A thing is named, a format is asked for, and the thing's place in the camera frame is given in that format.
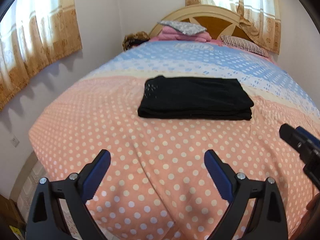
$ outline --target pink polka dot fabric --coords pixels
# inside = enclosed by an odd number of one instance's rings
[[[278,131],[287,122],[319,136],[318,126],[259,96],[252,97],[250,121],[142,119],[137,108],[145,80],[82,80],[45,109],[29,136],[51,179],[79,172],[107,149],[110,168],[87,202],[100,227],[121,239],[206,239],[228,206],[204,166],[204,152],[213,149],[235,172],[275,178],[291,235],[315,192]],[[242,236],[253,205],[251,200],[234,239]]]

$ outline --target striped pillow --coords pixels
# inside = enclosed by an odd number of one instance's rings
[[[221,39],[222,39],[223,45],[231,46],[238,49],[243,49],[248,52],[252,52],[260,56],[269,58],[269,55],[262,48],[260,48],[258,45],[254,44],[251,41],[247,41],[239,37],[228,36],[228,35],[221,35]]]

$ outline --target polka dot bed sheet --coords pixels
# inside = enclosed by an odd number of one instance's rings
[[[254,101],[250,121],[138,117],[147,78],[237,78]],[[29,132],[51,180],[65,179],[101,149],[111,165],[86,203],[102,231],[120,239],[207,239],[226,211],[204,166],[213,149],[235,172],[275,178],[289,235],[316,190],[298,154],[278,135],[283,123],[320,137],[319,111],[280,68],[228,47],[185,41],[147,42],[124,52],[52,102]],[[234,236],[242,236],[250,200]]]

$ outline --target electrical socket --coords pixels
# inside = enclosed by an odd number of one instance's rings
[[[19,144],[19,142],[20,142],[15,135],[13,135],[13,137],[12,137],[12,139],[11,139],[10,141],[11,141],[11,143],[12,143],[12,145],[13,145],[14,147],[17,147],[18,144]]]

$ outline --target wooden headboard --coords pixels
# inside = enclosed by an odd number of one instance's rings
[[[242,29],[239,28],[240,15],[225,8],[213,5],[190,5],[172,12],[162,20],[182,21],[200,24],[207,28],[210,36],[219,40],[221,35],[231,35],[252,41]],[[157,24],[150,32],[150,37],[157,36],[162,30]]]

